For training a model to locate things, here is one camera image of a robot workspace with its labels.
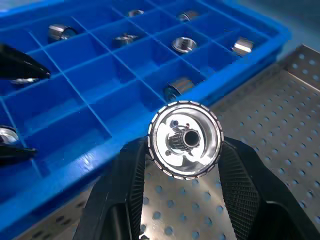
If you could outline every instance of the perforated metal plate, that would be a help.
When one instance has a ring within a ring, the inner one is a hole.
[[[291,190],[318,230],[319,71],[320,54],[302,46],[211,106],[224,135],[256,150],[264,164]],[[151,240],[236,239],[217,167],[197,181],[173,179],[151,163],[145,172],[141,228]]]

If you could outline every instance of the metal part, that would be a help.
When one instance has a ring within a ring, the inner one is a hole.
[[[193,10],[185,11],[177,16],[181,22],[189,22],[199,16],[199,13]]]
[[[320,53],[301,46],[210,109],[226,136],[256,150],[320,231],[319,63]]]
[[[178,125],[171,127],[173,121]],[[220,123],[197,102],[169,103],[156,114],[149,129],[151,158],[167,175],[199,178],[219,159],[223,143]]]
[[[78,32],[71,26],[65,26],[63,24],[52,24],[49,26],[48,36],[52,42],[68,40],[77,34]]]
[[[171,102],[178,96],[187,92],[194,87],[194,83],[187,77],[180,77],[173,83],[169,83],[168,86],[163,90],[164,97],[167,102]]]
[[[197,43],[189,37],[178,37],[172,42],[172,48],[181,54],[187,54],[197,48]]]
[[[142,15],[142,14],[144,14],[144,13],[145,13],[145,12],[142,11],[142,10],[134,9],[134,10],[131,10],[131,11],[128,12],[128,16],[129,16],[130,18],[132,18],[132,17],[138,16],[138,15]]]
[[[139,39],[139,37],[136,35],[129,35],[127,33],[124,33],[122,36],[117,36],[116,38],[114,38],[113,42],[116,48],[121,48],[123,46],[132,44],[137,39]]]
[[[10,82],[15,85],[32,84],[37,81],[39,81],[39,78],[17,78],[10,80]]]
[[[9,126],[0,126],[0,144],[14,144],[19,140],[17,132]]]
[[[244,37],[240,37],[232,47],[232,50],[239,56],[245,56],[252,52],[254,43]]]

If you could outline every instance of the stainless steel surface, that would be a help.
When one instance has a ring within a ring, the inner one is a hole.
[[[320,91],[312,86],[320,54],[311,51],[299,48],[210,109],[224,135],[252,146],[320,231]],[[293,64],[310,72],[292,75]]]
[[[192,89],[194,86],[195,84],[189,78],[180,77],[175,82],[169,83],[163,90],[165,100],[167,102],[171,102],[176,99],[176,97]]]
[[[189,22],[199,16],[199,13],[193,10],[185,11],[177,16],[181,22]]]
[[[124,33],[122,36],[117,36],[116,38],[114,38],[113,43],[116,48],[121,48],[128,44],[132,44],[138,38],[139,37],[136,35],[129,35],[127,33]]]
[[[232,50],[239,56],[244,56],[252,52],[254,43],[246,38],[240,37],[232,47]]]
[[[49,39],[53,42],[67,40],[77,34],[78,33],[74,28],[63,24],[52,24],[49,26],[48,31]]]
[[[236,240],[218,168],[185,181],[147,161],[141,230],[151,240]]]
[[[197,47],[197,43],[189,37],[178,37],[172,42],[172,48],[181,54],[191,52]]]
[[[134,16],[137,16],[137,15],[142,15],[144,14],[145,12],[142,11],[142,10],[139,10],[139,9],[134,9],[134,10],[131,10],[128,12],[128,16],[129,17],[134,17]]]
[[[39,78],[17,78],[10,80],[10,82],[15,85],[32,84],[37,81],[39,81]]]
[[[207,107],[179,101],[156,113],[147,141],[152,160],[164,173],[192,180],[213,169],[224,136],[216,116]]]
[[[0,126],[0,142],[3,144],[14,144],[19,140],[16,131],[11,127]]]

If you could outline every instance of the metal knob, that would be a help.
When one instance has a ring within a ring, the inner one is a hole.
[[[0,126],[0,143],[1,144],[14,144],[19,140],[16,130],[9,126]]]
[[[137,16],[137,15],[142,15],[142,14],[144,14],[144,13],[145,13],[145,12],[142,11],[142,10],[134,9],[134,10],[131,10],[131,11],[128,12],[128,16],[129,16],[130,18],[132,18],[132,17],[135,17],[135,16]]]
[[[165,174],[191,180],[210,172],[218,162],[224,134],[217,117],[193,101],[161,108],[149,124],[149,155]]]
[[[232,50],[239,56],[244,56],[252,52],[254,43],[244,37],[240,37],[232,47]]]
[[[185,11],[177,16],[181,22],[189,22],[199,16],[199,13],[193,10]]]
[[[70,26],[65,26],[63,24],[52,24],[49,26],[48,36],[50,42],[67,40],[77,34],[78,32]]]
[[[187,54],[197,48],[197,43],[189,37],[178,37],[172,42],[172,48],[181,54]]]
[[[113,45],[116,48],[121,48],[123,46],[132,44],[134,41],[136,41],[139,37],[136,35],[129,35],[127,33],[124,33],[122,36],[117,36],[113,40]]]

